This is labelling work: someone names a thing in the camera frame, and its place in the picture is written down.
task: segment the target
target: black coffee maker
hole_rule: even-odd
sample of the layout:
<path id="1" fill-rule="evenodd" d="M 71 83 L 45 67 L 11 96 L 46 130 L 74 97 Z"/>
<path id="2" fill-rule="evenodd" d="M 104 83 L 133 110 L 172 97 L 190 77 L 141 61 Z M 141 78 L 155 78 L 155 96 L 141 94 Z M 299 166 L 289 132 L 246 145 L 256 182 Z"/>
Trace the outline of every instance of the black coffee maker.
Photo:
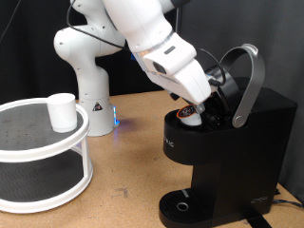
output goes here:
<path id="1" fill-rule="evenodd" d="M 233 79 L 229 70 L 243 54 L 251 59 L 251 78 Z M 227 81 L 204 103 L 203 125 L 182 124 L 178 110 L 165 116 L 165 155 L 193 165 L 191 187 L 160 201 L 160 219 L 169 228 L 215 227 L 271 210 L 296 104 L 262 88 L 265 66 L 256 47 L 233 48 L 220 63 Z M 221 80 L 217 66 L 206 74 Z"/>

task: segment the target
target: blue led light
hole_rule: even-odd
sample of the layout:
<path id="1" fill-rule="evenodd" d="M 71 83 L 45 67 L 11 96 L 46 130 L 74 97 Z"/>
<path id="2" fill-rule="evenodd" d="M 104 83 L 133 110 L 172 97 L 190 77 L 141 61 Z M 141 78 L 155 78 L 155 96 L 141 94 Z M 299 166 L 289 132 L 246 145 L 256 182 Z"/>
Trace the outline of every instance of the blue led light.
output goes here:
<path id="1" fill-rule="evenodd" d="M 118 125 L 120 122 L 116 119 L 116 106 L 113 106 L 113 110 L 114 110 L 114 124 Z"/>
<path id="2" fill-rule="evenodd" d="M 135 60 L 136 61 L 136 58 L 134 57 L 133 54 L 131 54 L 131 60 Z"/>

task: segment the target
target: two-tier stand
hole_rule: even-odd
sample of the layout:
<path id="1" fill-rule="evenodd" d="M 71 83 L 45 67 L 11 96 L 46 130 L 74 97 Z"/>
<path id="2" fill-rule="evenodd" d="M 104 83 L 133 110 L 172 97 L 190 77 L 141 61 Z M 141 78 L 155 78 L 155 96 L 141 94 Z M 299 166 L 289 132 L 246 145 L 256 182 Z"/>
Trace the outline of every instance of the two-tier stand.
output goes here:
<path id="1" fill-rule="evenodd" d="M 81 194 L 93 167 L 88 116 L 76 104 L 77 128 L 52 130 L 46 98 L 0 105 L 0 210 L 34 213 Z"/>

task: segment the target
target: paper cup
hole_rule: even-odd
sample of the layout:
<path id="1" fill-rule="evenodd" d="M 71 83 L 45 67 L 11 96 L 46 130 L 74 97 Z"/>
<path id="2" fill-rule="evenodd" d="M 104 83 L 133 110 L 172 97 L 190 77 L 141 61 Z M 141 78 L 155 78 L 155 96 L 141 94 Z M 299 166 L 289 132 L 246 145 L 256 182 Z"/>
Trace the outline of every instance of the paper cup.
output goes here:
<path id="1" fill-rule="evenodd" d="M 47 98 L 50 123 L 55 132 L 65 133 L 77 127 L 75 96 L 58 93 Z"/>

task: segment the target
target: table surface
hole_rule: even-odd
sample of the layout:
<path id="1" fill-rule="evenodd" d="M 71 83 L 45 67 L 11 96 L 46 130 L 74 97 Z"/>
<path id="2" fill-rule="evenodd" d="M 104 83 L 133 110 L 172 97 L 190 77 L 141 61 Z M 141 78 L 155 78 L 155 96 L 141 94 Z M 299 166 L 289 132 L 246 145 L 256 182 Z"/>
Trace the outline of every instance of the table surface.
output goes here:
<path id="1" fill-rule="evenodd" d="M 52 210 L 14 215 L 0 212 L 0 228 L 18 227 L 164 227 L 159 201 L 174 190 L 190 187 L 192 166 L 169 160 L 162 152 L 163 118 L 187 105 L 165 91 L 111 97 L 120 126 L 106 136 L 89 138 L 94 174 L 76 199 Z M 282 186 L 275 199 L 297 201 Z M 303 228 L 304 210 L 277 204 L 264 216 L 274 227 Z M 250 228 L 246 221 L 220 226 Z"/>

